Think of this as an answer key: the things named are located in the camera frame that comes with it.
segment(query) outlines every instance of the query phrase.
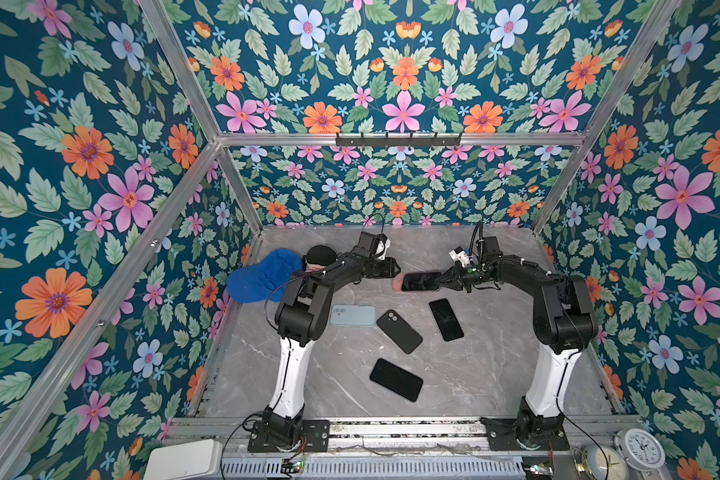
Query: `aluminum frame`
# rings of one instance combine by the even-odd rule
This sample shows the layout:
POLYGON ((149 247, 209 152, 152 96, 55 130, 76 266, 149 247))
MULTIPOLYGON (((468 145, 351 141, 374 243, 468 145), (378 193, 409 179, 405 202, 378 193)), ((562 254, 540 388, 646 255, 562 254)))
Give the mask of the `aluminum frame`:
POLYGON ((136 244, 112 273, 104 288, 66 340, 61 344, 45 369, 33 383, 16 412, 0 430, 0 480, 13 472, 19 457, 45 424, 51 411, 67 390, 72 376, 101 337, 132 285, 155 253, 155 245, 168 234, 173 222, 186 206, 195 186, 206 175, 220 153, 218 144, 207 145, 195 163, 184 174, 136 244))
POLYGON ((542 229, 552 216, 552 212, 562 200, 566 190, 576 177, 581 163, 592 147, 594 147, 600 132, 608 125, 611 116, 616 110, 616 106, 621 101, 624 93, 632 85, 632 81, 637 75, 637 71, 648 58, 648 54, 653 49, 653 45, 659 39, 662 31, 668 27, 672 14, 680 6, 682 0, 656 0, 648 14, 643 25, 640 27, 634 41, 630 45, 624 56, 624 62, 616 72, 614 80, 611 82, 605 95, 597 104, 595 112, 592 114, 589 122, 584 130, 584 144, 572 153, 565 167, 557 177, 557 181, 544 199, 544 206, 541 212, 534 220, 531 226, 536 234, 541 234, 542 229))

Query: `white alarm clock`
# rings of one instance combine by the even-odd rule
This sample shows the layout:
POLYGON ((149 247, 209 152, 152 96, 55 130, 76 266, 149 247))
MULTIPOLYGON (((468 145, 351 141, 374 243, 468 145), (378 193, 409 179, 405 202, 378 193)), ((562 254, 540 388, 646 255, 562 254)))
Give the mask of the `white alarm clock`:
POLYGON ((618 432, 614 445, 626 464, 640 472, 648 472, 664 465, 664 448, 656 437, 642 428, 629 428, 618 432))

